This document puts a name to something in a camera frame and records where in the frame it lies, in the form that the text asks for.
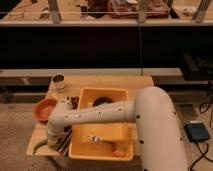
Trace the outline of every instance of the table leg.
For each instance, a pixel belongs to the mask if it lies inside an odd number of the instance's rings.
[[[56,170],[62,169],[62,167],[58,164],[58,162],[52,156],[45,156],[45,158],[50,162]]]

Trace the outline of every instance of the orange plastic bin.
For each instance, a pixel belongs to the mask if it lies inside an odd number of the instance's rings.
[[[92,107],[100,98],[113,102],[128,100],[128,91],[113,88],[83,88],[78,109]],[[93,142],[88,136],[95,135],[105,141]],[[133,158],[133,144],[130,123],[82,124],[73,126],[69,157],[73,159],[130,161]]]

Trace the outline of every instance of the metal rod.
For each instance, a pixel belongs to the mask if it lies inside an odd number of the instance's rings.
[[[58,8],[57,0],[48,0],[50,12],[52,15],[53,23],[60,24],[61,22],[61,15]]]
[[[174,1],[174,0],[168,0],[168,1],[167,1],[167,5],[168,5],[169,8],[172,7],[173,1]]]
[[[145,23],[149,0],[140,0],[138,22]]]
[[[206,11],[209,7],[211,0],[201,0],[198,10],[195,12],[192,20],[195,20],[197,23],[201,23],[206,15]]]
[[[50,162],[52,164],[52,166],[56,170],[62,169],[62,167],[56,162],[56,160],[54,160],[54,158],[52,156],[45,156],[45,158],[48,160],[48,162]]]

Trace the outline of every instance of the white object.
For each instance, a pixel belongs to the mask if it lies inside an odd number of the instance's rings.
[[[136,0],[126,0],[130,4],[138,4],[138,1]]]
[[[59,92],[63,92],[65,89],[65,78],[62,74],[57,74],[52,77],[52,81]]]
[[[64,126],[85,123],[136,122],[143,170],[188,171],[177,114],[169,95],[160,88],[144,88],[135,101],[69,110],[60,100],[49,117],[48,140],[57,142]]]

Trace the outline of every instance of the item on shelf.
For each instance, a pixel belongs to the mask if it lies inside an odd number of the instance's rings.
[[[109,0],[108,11],[112,18],[137,18],[139,3],[129,0]],[[150,0],[147,18],[168,18],[169,11],[170,9],[164,1]]]
[[[108,12],[107,0],[88,0],[88,15],[100,18]]]

